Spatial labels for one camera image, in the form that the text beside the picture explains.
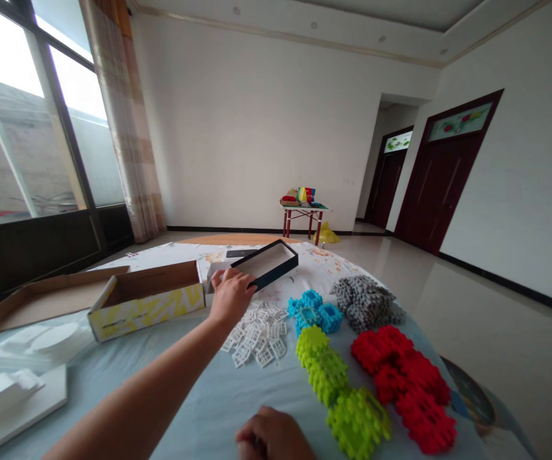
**doorway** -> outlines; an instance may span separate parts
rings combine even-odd
[[[413,128],[414,126],[409,126],[384,135],[380,144],[380,154],[365,210],[365,221],[382,229],[387,228]]]
[[[427,119],[396,237],[438,255],[503,91]]]

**hand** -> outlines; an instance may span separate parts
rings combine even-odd
[[[311,460],[314,453],[295,419],[262,406],[236,433],[241,460]]]
[[[211,281],[216,293],[210,319],[231,330],[246,313],[250,299],[257,290],[257,286],[249,287],[255,277],[240,273],[235,268],[228,268],[214,273]]]

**blue building block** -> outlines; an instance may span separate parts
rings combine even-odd
[[[300,308],[303,307],[303,302],[301,299],[294,299],[291,297],[289,299],[289,309],[287,310],[289,313],[289,316],[293,317],[297,314],[297,312],[300,310]]]
[[[318,310],[321,317],[321,329],[326,334],[336,332],[342,323],[342,312],[332,303],[321,305]]]
[[[321,316],[312,307],[304,306],[295,314],[295,332],[299,337],[302,330],[307,327],[321,327]]]
[[[314,289],[309,289],[302,294],[302,302],[304,306],[312,307],[313,309],[318,310],[323,304],[323,297],[321,297],[321,295]]]

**yellow patterned box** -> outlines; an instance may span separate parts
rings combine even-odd
[[[98,342],[204,308],[196,261],[116,275],[89,310]]]

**mobile phone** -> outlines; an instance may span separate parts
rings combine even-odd
[[[225,254],[225,257],[228,258],[228,259],[236,259],[237,257],[249,256],[255,251],[256,251],[256,249],[231,250],[231,251],[227,251],[227,254]]]

